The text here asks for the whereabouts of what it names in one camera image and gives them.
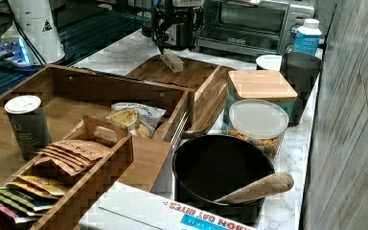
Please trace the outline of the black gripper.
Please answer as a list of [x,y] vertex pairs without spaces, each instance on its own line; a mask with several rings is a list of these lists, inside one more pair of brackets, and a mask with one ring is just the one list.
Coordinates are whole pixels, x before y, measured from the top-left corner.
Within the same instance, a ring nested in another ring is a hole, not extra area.
[[204,0],[154,0],[151,35],[161,54],[166,49],[183,51],[196,46],[203,26]]

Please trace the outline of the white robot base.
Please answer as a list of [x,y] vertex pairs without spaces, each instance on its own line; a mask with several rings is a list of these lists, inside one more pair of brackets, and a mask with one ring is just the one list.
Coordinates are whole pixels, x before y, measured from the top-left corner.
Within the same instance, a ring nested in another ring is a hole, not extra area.
[[65,57],[49,0],[7,0],[12,25],[1,36],[13,42],[13,57],[7,61],[19,67],[55,63]]

